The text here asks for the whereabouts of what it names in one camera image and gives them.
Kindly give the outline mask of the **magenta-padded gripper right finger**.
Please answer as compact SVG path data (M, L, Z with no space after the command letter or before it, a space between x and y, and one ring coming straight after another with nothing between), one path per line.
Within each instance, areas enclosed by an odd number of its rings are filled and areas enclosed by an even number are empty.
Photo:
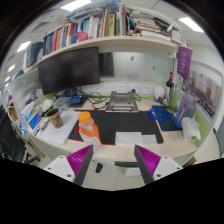
M134 155L145 184L160 180L182 169L182 167L169 156L165 155L160 157L139 145L135 146Z

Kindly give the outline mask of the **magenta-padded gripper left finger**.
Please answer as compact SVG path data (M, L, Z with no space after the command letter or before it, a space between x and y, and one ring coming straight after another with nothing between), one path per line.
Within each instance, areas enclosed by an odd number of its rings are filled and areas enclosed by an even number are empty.
M92 156L93 146L89 145L69 156L58 156L44 170L81 186Z

